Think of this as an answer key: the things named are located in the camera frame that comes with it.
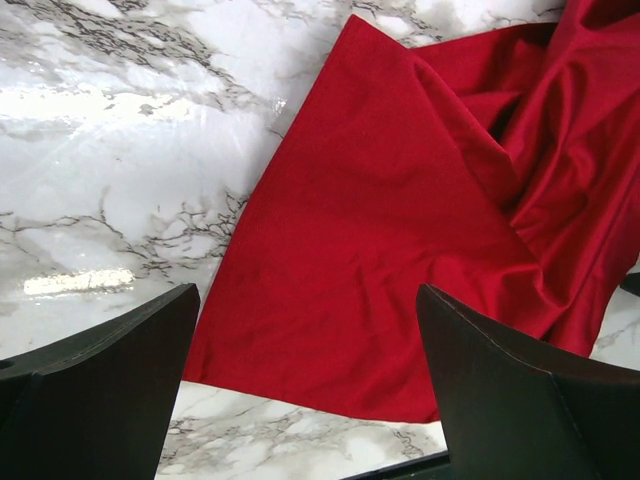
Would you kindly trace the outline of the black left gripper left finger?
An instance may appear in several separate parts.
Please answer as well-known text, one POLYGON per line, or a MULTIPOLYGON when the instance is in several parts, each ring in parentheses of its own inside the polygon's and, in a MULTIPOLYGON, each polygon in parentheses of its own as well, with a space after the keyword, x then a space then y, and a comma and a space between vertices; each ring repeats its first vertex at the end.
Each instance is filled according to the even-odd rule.
POLYGON ((180 285, 2 360, 2 478, 153 478, 199 307, 180 285))

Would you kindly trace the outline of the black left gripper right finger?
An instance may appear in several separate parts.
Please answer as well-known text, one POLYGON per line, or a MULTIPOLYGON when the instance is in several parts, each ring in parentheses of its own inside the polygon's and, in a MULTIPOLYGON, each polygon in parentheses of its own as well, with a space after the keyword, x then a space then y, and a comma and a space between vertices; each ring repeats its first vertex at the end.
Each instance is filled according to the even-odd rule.
POLYGON ((454 478, 638 478, 638 371, 536 340, 431 285, 416 308, 454 478))

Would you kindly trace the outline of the red cloth napkin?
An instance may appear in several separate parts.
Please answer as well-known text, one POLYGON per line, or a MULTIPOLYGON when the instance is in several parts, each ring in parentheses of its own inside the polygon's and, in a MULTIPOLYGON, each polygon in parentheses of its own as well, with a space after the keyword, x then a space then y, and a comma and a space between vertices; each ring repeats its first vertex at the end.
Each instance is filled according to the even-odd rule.
POLYGON ((639 5, 408 48, 351 17, 246 204, 187 381, 438 416, 432 284, 586 356, 639 256, 639 5))

